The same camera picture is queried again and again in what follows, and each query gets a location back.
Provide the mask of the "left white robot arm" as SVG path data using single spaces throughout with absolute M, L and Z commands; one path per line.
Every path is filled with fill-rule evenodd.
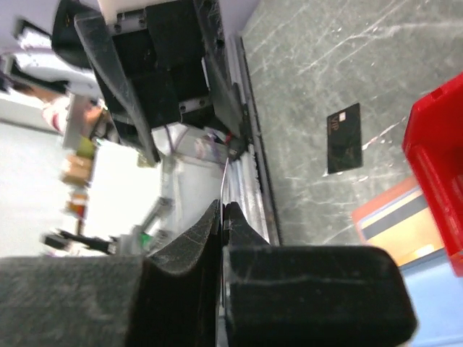
M 111 12 L 60 1 L 50 33 L 24 18 L 3 78 L 106 106 L 122 144 L 161 159 L 155 129 L 179 123 L 225 134 L 231 160 L 250 144 L 232 83 L 217 1 L 128 1 Z

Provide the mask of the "black VIP card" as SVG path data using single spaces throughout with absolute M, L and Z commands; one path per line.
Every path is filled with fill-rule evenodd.
M 328 174 L 362 167 L 360 104 L 355 103 L 331 114 L 326 125 Z

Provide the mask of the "tan leather card holder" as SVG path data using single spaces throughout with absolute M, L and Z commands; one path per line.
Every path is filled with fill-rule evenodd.
M 428 204 L 412 177 L 352 213 L 360 238 L 401 268 L 418 319 L 410 346 L 462 345 L 462 279 L 454 274 Z

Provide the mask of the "gold striped card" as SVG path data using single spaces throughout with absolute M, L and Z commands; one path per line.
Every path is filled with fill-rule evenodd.
M 403 266 L 443 249 L 443 241 L 419 187 L 385 192 L 352 214 L 363 241 Z

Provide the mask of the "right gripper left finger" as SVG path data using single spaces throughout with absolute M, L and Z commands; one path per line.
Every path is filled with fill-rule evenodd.
M 214 346 L 220 204 L 151 257 L 1 260 L 3 346 Z

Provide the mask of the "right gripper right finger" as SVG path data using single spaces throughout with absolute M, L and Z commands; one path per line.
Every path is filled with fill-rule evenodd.
M 230 346 L 399 346 L 417 318 L 398 266 L 369 246 L 272 246 L 223 211 Z

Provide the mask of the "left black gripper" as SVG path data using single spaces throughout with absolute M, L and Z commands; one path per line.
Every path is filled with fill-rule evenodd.
M 217 1 L 150 1 L 118 10 L 114 21 L 83 12 L 75 29 L 121 139 L 149 162 L 161 159 L 153 130 L 173 123 L 217 126 L 232 160 L 246 150 Z

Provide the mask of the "red bin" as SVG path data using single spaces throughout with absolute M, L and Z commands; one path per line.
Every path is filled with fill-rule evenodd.
M 449 262 L 462 277 L 462 75 L 419 99 L 402 150 L 421 187 Z

